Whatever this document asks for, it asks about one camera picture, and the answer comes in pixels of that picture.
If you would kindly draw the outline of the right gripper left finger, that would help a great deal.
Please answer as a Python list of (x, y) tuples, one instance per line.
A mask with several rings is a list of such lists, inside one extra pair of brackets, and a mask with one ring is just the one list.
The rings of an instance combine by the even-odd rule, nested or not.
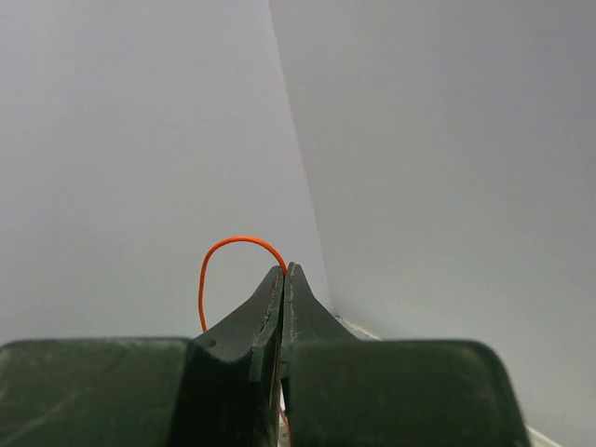
[(284, 277), (195, 338), (36, 339), (1, 349), (5, 446), (274, 446)]

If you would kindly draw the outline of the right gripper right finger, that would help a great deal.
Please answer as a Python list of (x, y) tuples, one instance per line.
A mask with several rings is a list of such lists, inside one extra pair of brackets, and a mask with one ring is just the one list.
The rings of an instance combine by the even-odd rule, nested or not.
[(501, 358), (473, 340), (364, 340), (284, 282), (281, 381), (294, 446), (526, 446)]

